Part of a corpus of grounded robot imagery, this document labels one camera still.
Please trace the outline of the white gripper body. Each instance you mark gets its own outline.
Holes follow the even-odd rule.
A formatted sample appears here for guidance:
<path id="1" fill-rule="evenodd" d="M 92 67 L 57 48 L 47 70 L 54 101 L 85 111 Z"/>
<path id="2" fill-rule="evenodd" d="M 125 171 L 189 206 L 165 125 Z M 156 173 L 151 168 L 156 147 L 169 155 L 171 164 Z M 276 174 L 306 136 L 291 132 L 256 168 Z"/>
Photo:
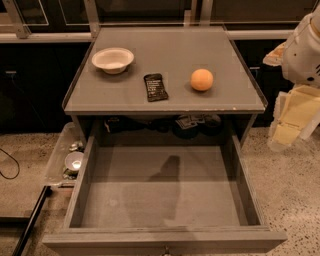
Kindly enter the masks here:
<path id="1" fill-rule="evenodd" d="M 292 83 L 320 86 L 320 38 L 312 31 L 292 34 L 282 57 L 283 77 Z"/>

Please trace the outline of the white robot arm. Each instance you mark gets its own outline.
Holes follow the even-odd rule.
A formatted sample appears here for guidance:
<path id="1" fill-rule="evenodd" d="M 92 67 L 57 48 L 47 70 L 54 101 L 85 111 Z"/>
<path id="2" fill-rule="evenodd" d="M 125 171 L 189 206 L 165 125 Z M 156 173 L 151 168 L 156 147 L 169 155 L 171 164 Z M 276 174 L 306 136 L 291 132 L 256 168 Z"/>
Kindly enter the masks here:
<path id="1" fill-rule="evenodd" d="M 268 146 L 280 152 L 298 138 L 306 140 L 319 124 L 320 6 L 306 15 L 263 63 L 280 66 L 283 77 L 294 84 L 289 92 L 279 92 L 269 129 Z"/>

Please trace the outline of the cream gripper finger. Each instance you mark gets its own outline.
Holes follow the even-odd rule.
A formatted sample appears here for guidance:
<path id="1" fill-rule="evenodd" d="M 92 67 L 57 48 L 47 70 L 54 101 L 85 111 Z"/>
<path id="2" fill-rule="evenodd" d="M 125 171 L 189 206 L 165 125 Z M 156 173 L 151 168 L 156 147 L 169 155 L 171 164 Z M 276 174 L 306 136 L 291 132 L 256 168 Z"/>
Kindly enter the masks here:
<path id="1" fill-rule="evenodd" d="M 320 124 L 320 89 L 295 85 L 276 98 L 274 120 L 269 129 L 268 146 L 281 152 L 297 139 L 308 139 Z"/>
<path id="2" fill-rule="evenodd" d="M 279 44 L 263 58 L 263 63 L 272 67 L 281 66 L 283 61 L 284 48 L 285 43 Z"/>

